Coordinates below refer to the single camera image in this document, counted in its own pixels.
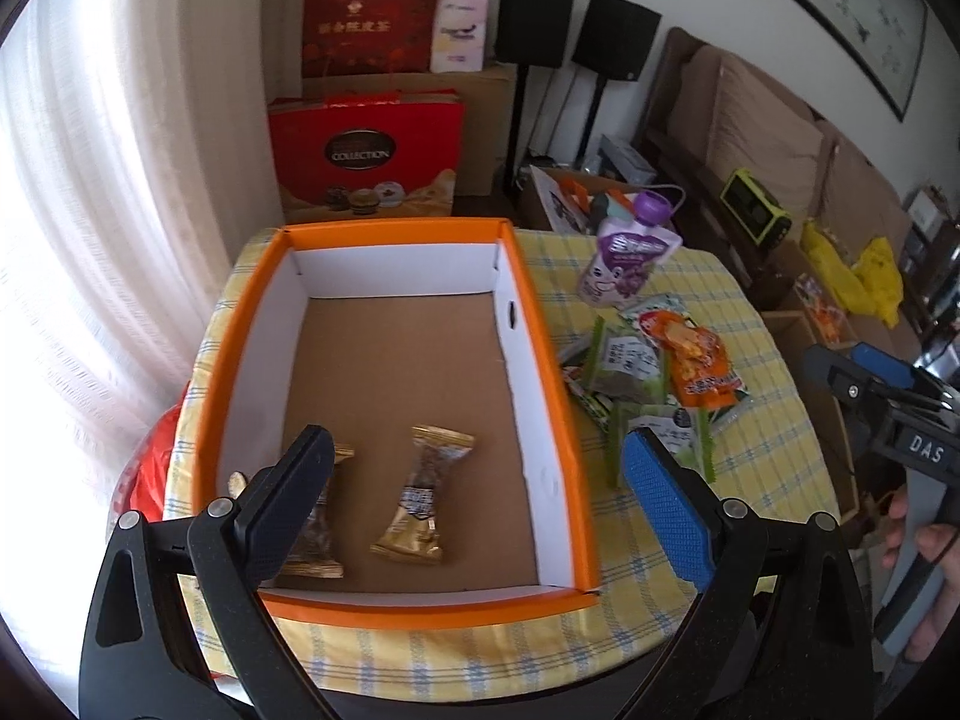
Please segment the person right hand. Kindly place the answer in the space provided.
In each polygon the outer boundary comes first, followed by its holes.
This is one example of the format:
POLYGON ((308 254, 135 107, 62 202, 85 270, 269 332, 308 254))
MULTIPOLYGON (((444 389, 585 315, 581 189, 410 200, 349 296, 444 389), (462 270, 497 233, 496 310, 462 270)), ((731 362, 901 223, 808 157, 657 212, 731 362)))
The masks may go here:
MULTIPOLYGON (((900 548, 905 543, 908 515, 908 489, 901 486, 893 495, 887 518, 885 518, 882 567, 891 569, 900 556, 900 548)), ((918 554, 928 561, 935 562, 944 574, 944 585, 934 601, 934 605, 919 622, 903 650, 905 660, 911 663, 923 663, 935 649, 942 634, 949 627, 957 611, 960 600, 960 561, 958 561, 958 530, 945 523, 933 523, 918 528, 914 535, 918 554)))

